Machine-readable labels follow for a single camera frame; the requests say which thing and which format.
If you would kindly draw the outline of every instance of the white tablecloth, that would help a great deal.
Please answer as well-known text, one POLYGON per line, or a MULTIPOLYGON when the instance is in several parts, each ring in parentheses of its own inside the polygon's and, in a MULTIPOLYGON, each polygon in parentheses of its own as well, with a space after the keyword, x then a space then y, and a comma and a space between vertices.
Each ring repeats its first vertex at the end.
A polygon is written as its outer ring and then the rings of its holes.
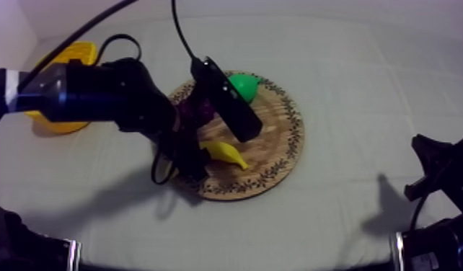
MULTIPOLYGON (((306 140, 286 180, 245 201, 201 201, 152 184, 151 144, 139 134, 92 123, 51 137, 9 115, 0 124, 0 206, 36 231, 82 241, 84 260, 101 265, 328 270, 386 259, 388 235, 408 225, 414 208, 403 187, 423 175, 411 138, 463 136, 463 42, 312 17, 182 25, 197 55, 265 76, 296 100, 306 140)), ((85 39, 102 43, 118 32, 141 41, 164 93, 190 78, 171 21, 99 28, 85 39)), ((59 40, 42 42, 28 67, 59 40)), ((133 53, 117 42, 105 57, 133 53)), ((435 193, 420 224, 457 213, 435 193)))

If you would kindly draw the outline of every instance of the round wooden board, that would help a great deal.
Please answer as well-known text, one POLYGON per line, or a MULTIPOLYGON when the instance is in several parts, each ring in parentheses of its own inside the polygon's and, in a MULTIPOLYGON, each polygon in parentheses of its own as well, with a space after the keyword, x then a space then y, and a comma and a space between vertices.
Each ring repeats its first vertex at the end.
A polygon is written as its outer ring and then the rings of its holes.
MULTIPOLYGON (((257 97, 250 105, 263 122, 260 135, 240 143, 223 120, 215 118, 198 131, 200 141, 223 141, 233 145, 248 163, 242 171, 235 164, 212 161, 206 169, 210 177, 191 182, 177 177, 176 185, 209 200, 243 200, 275 187, 294 168, 304 143, 304 124, 295 102, 272 81, 243 71, 226 71, 225 74, 251 74, 260 79, 257 97)), ((194 81, 184 83, 173 94, 174 104, 186 98, 194 81)))

